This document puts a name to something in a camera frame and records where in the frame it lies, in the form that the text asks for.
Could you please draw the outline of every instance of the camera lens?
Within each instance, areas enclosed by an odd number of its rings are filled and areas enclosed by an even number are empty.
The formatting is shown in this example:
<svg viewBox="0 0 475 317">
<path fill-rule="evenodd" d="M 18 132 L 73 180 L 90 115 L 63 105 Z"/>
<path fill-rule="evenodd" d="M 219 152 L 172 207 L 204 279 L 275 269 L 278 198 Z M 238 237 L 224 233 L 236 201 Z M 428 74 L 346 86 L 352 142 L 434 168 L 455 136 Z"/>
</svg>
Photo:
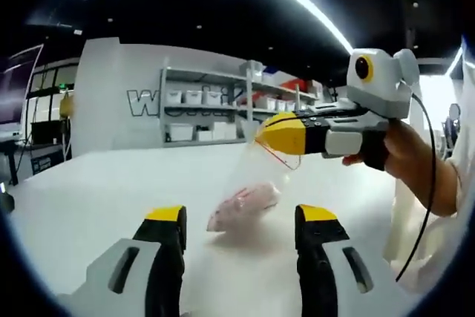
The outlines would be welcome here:
<svg viewBox="0 0 475 317">
<path fill-rule="evenodd" d="M 361 79 L 366 79 L 370 74 L 370 65 L 364 57 L 359 57 L 355 63 L 356 74 Z"/>
</svg>

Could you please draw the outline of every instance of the white table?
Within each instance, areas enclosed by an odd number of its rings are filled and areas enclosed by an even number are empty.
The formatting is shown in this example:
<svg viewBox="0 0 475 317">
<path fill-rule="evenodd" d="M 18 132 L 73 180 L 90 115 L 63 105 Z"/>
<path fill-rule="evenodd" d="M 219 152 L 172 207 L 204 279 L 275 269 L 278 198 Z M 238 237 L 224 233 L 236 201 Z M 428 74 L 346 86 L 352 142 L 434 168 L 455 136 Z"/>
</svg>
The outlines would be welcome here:
<svg viewBox="0 0 475 317">
<path fill-rule="evenodd" d="M 182 311 L 213 316 L 299 316 L 294 250 L 299 203 L 337 214 L 352 239 L 382 255 L 394 179 L 365 166 L 303 158 L 282 201 L 246 237 L 206 232 L 245 145 L 87 154 L 11 190 L 13 229 L 52 293 L 71 293 L 86 267 L 120 238 L 131 238 L 151 209 L 184 204 L 188 249 Z"/>
</svg>

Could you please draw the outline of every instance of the plastic bag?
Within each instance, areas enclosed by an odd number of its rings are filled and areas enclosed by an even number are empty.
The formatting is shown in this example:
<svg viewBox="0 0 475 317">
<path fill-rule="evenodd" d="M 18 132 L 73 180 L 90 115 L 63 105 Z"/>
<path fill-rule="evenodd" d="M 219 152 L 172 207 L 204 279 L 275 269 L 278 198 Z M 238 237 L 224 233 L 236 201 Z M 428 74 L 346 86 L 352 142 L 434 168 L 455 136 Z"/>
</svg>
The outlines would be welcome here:
<svg viewBox="0 0 475 317">
<path fill-rule="evenodd" d="M 225 232 L 256 221 L 276 206 L 300 157 L 277 153 L 254 141 L 245 148 L 223 200 L 209 218 L 209 232 Z"/>
</svg>

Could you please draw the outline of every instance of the black ceiling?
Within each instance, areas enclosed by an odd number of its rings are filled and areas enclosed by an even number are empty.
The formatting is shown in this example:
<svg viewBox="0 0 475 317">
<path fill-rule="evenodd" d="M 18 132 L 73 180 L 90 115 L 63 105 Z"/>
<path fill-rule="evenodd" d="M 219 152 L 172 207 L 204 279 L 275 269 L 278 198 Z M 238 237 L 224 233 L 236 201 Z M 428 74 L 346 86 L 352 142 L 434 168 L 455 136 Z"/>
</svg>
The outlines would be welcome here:
<svg viewBox="0 0 475 317">
<path fill-rule="evenodd" d="M 450 57 L 460 43 L 438 0 L 311 1 L 354 48 L 393 53 L 412 43 L 418 57 Z M 348 60 L 343 46 L 295 0 L 43 0 L 27 23 L 8 50 L 46 42 L 42 62 L 79 56 L 87 38 L 106 36 L 256 59 L 334 85 L 343 83 Z"/>
</svg>

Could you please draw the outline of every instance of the computer monitor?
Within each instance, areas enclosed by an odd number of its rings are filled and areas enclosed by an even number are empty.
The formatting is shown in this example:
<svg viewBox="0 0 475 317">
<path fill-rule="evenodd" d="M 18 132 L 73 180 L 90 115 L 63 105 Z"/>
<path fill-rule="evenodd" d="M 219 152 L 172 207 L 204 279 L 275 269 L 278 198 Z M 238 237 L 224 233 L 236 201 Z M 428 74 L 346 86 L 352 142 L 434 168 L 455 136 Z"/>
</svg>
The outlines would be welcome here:
<svg viewBox="0 0 475 317">
<path fill-rule="evenodd" d="M 0 142 L 21 136 L 23 105 L 42 48 L 38 45 L 9 57 L 0 73 Z"/>
</svg>

